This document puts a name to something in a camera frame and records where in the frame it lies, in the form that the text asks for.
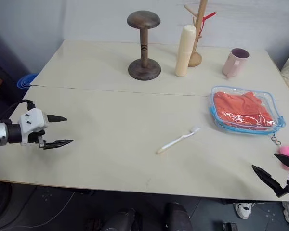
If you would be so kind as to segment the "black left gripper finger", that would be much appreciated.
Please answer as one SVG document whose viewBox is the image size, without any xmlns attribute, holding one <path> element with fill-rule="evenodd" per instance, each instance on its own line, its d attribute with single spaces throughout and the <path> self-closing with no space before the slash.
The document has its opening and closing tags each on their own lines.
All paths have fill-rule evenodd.
<svg viewBox="0 0 289 231">
<path fill-rule="evenodd" d="M 66 139 L 66 140 L 56 140 L 54 142 L 46 142 L 45 140 L 43 140 L 42 142 L 39 142 L 39 147 L 43 150 L 55 149 L 70 144 L 73 141 L 74 140 Z"/>
<path fill-rule="evenodd" d="M 47 119 L 49 123 L 57 123 L 62 121 L 67 121 L 67 118 L 57 115 L 47 115 Z"/>
</svg>

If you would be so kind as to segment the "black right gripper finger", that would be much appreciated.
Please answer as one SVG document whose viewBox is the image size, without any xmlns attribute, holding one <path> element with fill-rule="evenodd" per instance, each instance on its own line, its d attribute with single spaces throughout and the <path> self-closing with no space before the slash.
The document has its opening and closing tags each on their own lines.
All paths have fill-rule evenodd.
<svg viewBox="0 0 289 231">
<path fill-rule="evenodd" d="M 253 171 L 256 173 L 256 175 L 260 178 L 261 181 L 263 181 L 267 186 L 269 186 L 277 197 L 281 197 L 284 195 L 284 188 L 281 187 L 281 185 L 272 178 L 272 176 L 267 173 L 264 169 L 257 167 L 255 165 L 252 165 Z"/>
<path fill-rule="evenodd" d="M 284 154 L 274 154 L 274 156 L 282 163 L 282 167 L 289 171 L 289 156 Z"/>
</svg>

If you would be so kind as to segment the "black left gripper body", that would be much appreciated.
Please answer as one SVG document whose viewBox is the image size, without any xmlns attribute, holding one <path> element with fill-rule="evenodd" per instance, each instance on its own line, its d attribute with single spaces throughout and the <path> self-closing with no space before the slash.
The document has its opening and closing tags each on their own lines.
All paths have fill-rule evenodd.
<svg viewBox="0 0 289 231">
<path fill-rule="evenodd" d="M 43 114 L 30 122 L 31 133 L 28 135 L 28 143 L 42 142 L 45 129 L 49 126 L 47 114 Z"/>
</svg>

